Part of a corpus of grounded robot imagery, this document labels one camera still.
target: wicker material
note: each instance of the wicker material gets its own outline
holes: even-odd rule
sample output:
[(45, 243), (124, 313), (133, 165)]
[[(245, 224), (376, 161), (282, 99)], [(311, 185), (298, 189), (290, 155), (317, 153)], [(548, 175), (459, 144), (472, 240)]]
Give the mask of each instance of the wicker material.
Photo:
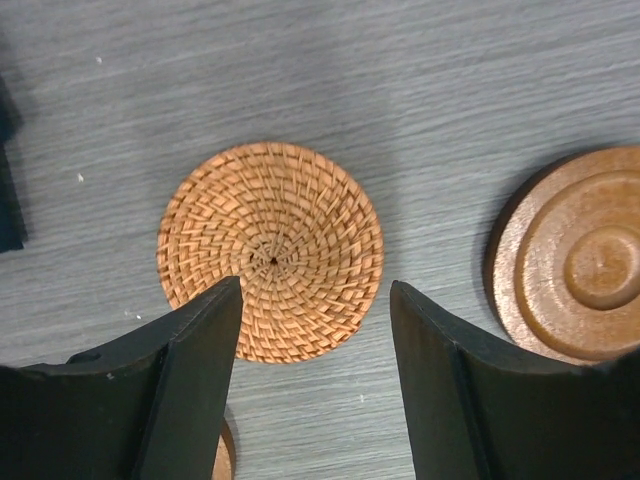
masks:
[(383, 256), (360, 186), (322, 155), (281, 143), (233, 148), (191, 173), (167, 207), (157, 251), (174, 308), (240, 276), (237, 356), (267, 363), (307, 360), (353, 335)]

